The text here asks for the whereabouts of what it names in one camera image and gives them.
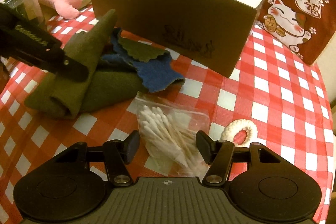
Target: blue felt fabric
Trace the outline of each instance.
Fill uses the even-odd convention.
[[[184,76],[172,70],[170,62],[171,55],[167,52],[151,59],[149,62],[140,62],[127,54],[127,51],[118,43],[120,28],[115,28],[111,35],[113,51],[124,60],[124,65],[132,65],[137,70],[138,76],[143,80],[142,84],[149,92],[158,92],[166,89],[176,80],[184,80]],[[120,62],[119,57],[113,57],[111,54],[103,55],[102,59],[108,62]]]

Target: cat face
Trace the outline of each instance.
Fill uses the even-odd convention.
[[[277,24],[287,32],[303,36],[305,33],[306,16],[296,13],[281,0],[274,0],[273,5],[268,9],[268,13],[274,16]]]

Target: table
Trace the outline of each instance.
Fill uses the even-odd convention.
[[[89,31],[97,22],[93,9],[88,7],[76,20],[56,16],[47,24],[48,30],[65,44],[73,34]],[[255,26],[252,31],[229,79],[168,49],[173,69],[182,73],[186,82],[181,88],[169,87],[158,96],[207,110],[211,120],[209,136],[214,140],[233,120],[251,119],[257,125],[260,143],[318,182],[322,200],[314,220],[324,223],[335,170],[332,115],[321,73],[317,65],[303,64],[264,30]],[[122,35],[161,47],[128,32]],[[26,108],[24,99],[45,74],[19,63],[0,95],[0,222],[4,224],[21,220],[12,192],[27,172],[75,142],[100,146],[107,140],[125,139],[137,129],[134,100],[84,113],[74,120],[53,120]],[[243,138],[244,134],[239,133],[235,141]],[[127,168],[135,179],[168,176],[170,167],[157,170],[142,144]],[[235,164],[230,179],[245,168],[244,164]],[[93,164],[91,170],[106,179],[103,164]]]

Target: cream scrunchie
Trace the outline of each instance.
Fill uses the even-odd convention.
[[[233,141],[233,138],[241,131],[245,130],[247,135],[244,142],[239,145]],[[235,144],[235,146],[238,147],[250,147],[250,143],[254,142],[257,138],[258,130],[257,126],[254,124],[254,122],[250,120],[235,120],[232,123],[230,123],[222,132],[222,140],[230,141]]]

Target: lucky cat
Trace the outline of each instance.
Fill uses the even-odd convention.
[[[299,52],[298,44],[305,43],[311,38],[310,32],[305,31],[306,16],[296,13],[281,0],[273,1],[264,20],[264,23],[257,21],[257,25],[294,52]]]

